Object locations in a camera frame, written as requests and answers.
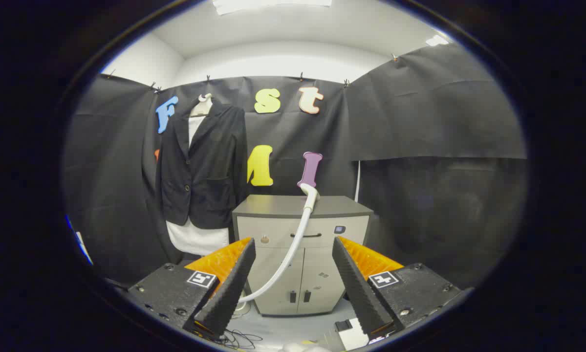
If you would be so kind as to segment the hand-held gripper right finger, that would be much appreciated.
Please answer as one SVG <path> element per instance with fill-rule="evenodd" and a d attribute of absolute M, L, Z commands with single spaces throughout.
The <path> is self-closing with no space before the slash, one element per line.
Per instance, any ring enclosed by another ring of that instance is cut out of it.
<path fill-rule="evenodd" d="M 469 296 L 422 263 L 402 265 L 342 236 L 334 239 L 331 256 L 369 338 L 415 329 Z"/>

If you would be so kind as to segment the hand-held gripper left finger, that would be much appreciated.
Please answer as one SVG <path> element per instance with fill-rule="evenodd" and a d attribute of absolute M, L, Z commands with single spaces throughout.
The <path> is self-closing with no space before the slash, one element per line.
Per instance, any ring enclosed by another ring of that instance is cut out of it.
<path fill-rule="evenodd" d="M 244 238 L 188 265 L 164 264 L 128 289 L 159 321 L 208 340 L 223 336 L 256 258 Z"/>

